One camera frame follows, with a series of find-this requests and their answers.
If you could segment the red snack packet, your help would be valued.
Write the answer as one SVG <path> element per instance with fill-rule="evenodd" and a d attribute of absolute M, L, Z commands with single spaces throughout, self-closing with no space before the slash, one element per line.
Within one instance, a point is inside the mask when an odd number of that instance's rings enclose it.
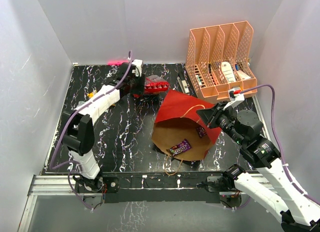
<path fill-rule="evenodd" d="M 134 98 L 139 98 L 144 95 L 156 95 L 167 91 L 169 88 L 170 84 L 158 75 L 148 77 L 143 75 L 142 81 L 140 81 L 138 86 L 132 91 L 132 95 Z"/>

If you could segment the red brown paper bag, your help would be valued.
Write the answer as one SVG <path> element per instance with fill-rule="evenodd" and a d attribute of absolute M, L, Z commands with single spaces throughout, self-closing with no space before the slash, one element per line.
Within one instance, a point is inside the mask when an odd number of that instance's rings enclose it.
<path fill-rule="evenodd" d="M 196 97 L 170 90 L 164 98 L 156 116 L 152 142 L 166 154 L 166 161 L 171 159 L 179 160 L 179 163 L 201 161 L 213 147 L 221 129 L 209 129 L 197 115 L 199 109 L 212 108 L 212 103 L 203 101 Z M 207 135 L 200 138 L 196 128 L 202 126 Z M 175 157 L 167 149 L 187 139 L 192 146 L 189 151 Z"/>

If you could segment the brown M&M's packet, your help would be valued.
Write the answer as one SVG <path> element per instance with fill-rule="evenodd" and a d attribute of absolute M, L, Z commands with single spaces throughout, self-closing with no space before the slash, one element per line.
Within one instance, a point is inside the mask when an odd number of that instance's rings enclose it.
<path fill-rule="evenodd" d="M 191 148 L 192 146 L 190 145 L 189 141 L 187 139 L 184 139 L 180 143 L 167 149 L 167 151 L 172 155 L 172 157 L 175 157 L 179 154 L 189 151 Z"/>

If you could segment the small purple candy packet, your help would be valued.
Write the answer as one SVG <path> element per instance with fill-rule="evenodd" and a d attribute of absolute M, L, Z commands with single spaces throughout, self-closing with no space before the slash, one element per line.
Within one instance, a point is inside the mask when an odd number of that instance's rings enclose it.
<path fill-rule="evenodd" d="M 205 128 L 202 127 L 202 126 L 197 127 L 197 128 L 196 128 L 196 131 L 197 131 L 198 136 L 199 136 L 200 138 L 202 138 L 202 137 L 204 137 L 204 136 L 207 135 L 207 132 L 206 132 Z"/>

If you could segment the silver snack wrapper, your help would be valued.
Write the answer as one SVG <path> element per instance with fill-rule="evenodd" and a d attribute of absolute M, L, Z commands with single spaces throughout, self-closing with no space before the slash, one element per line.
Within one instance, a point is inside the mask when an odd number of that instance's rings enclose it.
<path fill-rule="evenodd" d="M 75 110 L 78 110 L 79 108 L 81 108 L 83 105 L 85 104 L 85 101 L 79 101 L 78 105 L 76 106 Z"/>

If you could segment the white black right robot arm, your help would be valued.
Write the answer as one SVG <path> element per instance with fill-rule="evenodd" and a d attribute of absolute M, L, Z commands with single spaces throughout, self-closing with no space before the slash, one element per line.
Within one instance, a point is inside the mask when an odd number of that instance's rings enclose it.
<path fill-rule="evenodd" d="M 272 185 L 261 185 L 241 166 L 234 164 L 225 170 L 216 183 L 226 189 L 246 193 L 269 213 L 285 232 L 318 232 L 320 206 L 297 190 L 290 173 L 281 161 L 277 147 L 261 134 L 263 123 L 250 110 L 236 112 L 228 103 L 218 103 L 210 109 L 197 110 L 209 129 L 220 128 L 240 146 L 240 154 Z"/>

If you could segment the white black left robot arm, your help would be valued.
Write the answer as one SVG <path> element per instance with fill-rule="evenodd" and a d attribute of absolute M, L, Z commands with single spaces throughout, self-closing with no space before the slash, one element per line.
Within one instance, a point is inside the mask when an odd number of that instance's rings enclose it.
<path fill-rule="evenodd" d="M 124 96 L 143 92 L 145 75 L 142 67 L 143 61 L 140 59 L 122 63 L 91 99 L 74 111 L 62 114 L 64 128 L 61 142 L 79 166 L 79 176 L 74 177 L 75 181 L 89 191 L 98 192 L 103 187 L 101 170 L 92 151 L 94 124 Z"/>

